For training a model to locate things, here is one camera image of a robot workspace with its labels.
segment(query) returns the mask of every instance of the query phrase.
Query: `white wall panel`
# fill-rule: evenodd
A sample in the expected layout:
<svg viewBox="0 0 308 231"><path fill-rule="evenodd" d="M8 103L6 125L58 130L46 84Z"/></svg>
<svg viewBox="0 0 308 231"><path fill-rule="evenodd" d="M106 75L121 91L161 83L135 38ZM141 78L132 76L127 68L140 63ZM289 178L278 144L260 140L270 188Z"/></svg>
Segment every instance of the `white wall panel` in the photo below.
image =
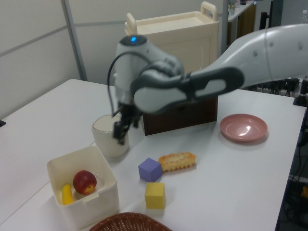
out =
<svg viewBox="0 0 308 231"><path fill-rule="evenodd" d="M76 33L88 81L106 84L116 46L125 36L124 24L78 26Z"/></svg>
<svg viewBox="0 0 308 231"><path fill-rule="evenodd" d="M136 20L176 13L200 11L203 0L69 0L75 24ZM208 0L222 13L223 0Z"/></svg>
<svg viewBox="0 0 308 231"><path fill-rule="evenodd" d="M0 53L66 26L61 0L1 0Z"/></svg>
<svg viewBox="0 0 308 231"><path fill-rule="evenodd" d="M79 73L67 29L0 57L0 119L71 78Z"/></svg>
<svg viewBox="0 0 308 231"><path fill-rule="evenodd" d="M126 14L132 13L136 19L170 15L175 13L200 11L202 0L69 0L72 17L76 26L78 45L86 69L88 81L106 84L107 72L115 57L116 46L125 36ZM223 6L225 0L208 0L215 4L220 14L218 52L221 51Z"/></svg>

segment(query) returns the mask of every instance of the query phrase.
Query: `red apple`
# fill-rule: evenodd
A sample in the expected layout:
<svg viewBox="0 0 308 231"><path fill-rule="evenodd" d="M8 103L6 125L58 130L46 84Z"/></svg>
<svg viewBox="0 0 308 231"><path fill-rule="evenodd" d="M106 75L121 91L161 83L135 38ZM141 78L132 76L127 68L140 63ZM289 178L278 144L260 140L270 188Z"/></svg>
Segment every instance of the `red apple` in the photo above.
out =
<svg viewBox="0 0 308 231"><path fill-rule="evenodd" d="M74 176L73 186L75 190L83 195L91 194L96 187L96 178L93 173L82 170Z"/></svg>

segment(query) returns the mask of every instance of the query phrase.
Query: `toy bread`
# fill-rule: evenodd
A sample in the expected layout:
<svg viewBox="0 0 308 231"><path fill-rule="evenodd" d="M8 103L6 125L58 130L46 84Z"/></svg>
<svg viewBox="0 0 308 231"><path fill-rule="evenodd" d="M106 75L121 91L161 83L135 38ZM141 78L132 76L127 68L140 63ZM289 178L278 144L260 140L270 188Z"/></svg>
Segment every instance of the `toy bread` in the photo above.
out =
<svg viewBox="0 0 308 231"><path fill-rule="evenodd" d="M173 171L196 164L196 156L190 152L164 155L158 159L162 167L162 171Z"/></svg>

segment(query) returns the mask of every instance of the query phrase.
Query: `purple cube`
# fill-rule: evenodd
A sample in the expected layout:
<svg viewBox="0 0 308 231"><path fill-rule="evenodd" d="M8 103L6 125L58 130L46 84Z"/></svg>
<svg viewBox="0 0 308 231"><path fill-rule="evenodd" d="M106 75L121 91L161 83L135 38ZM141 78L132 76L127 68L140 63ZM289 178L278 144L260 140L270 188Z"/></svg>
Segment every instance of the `purple cube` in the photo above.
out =
<svg viewBox="0 0 308 231"><path fill-rule="evenodd" d="M155 182L162 176L162 167L160 163L147 158L139 166L139 176L147 182Z"/></svg>

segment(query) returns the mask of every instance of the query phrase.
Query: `wicker basket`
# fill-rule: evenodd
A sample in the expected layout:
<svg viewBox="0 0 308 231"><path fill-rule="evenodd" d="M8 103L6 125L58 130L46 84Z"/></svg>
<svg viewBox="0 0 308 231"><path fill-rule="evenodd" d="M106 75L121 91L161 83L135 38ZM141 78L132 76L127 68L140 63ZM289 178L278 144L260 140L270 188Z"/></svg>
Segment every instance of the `wicker basket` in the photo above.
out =
<svg viewBox="0 0 308 231"><path fill-rule="evenodd" d="M98 222L89 231L172 231L141 213L119 213Z"/></svg>

